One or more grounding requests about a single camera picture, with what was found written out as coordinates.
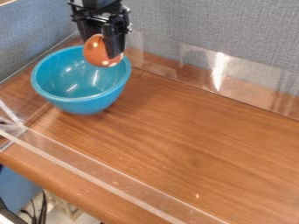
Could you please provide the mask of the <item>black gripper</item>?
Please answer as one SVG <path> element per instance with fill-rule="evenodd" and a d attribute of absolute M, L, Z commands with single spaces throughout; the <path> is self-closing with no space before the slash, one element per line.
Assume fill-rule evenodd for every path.
<path fill-rule="evenodd" d="M 125 50 L 130 9 L 120 1 L 68 1 L 68 5 L 82 40 L 102 34 L 106 56 L 113 59 Z"/>

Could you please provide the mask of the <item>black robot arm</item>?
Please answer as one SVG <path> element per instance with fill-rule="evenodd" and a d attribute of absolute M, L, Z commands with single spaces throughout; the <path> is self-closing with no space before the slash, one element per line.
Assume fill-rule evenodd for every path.
<path fill-rule="evenodd" d="M 132 31 L 130 9 L 122 0 L 68 0 L 72 21 L 84 41 L 100 34 L 106 56 L 112 59 L 125 50 L 126 34 Z"/>

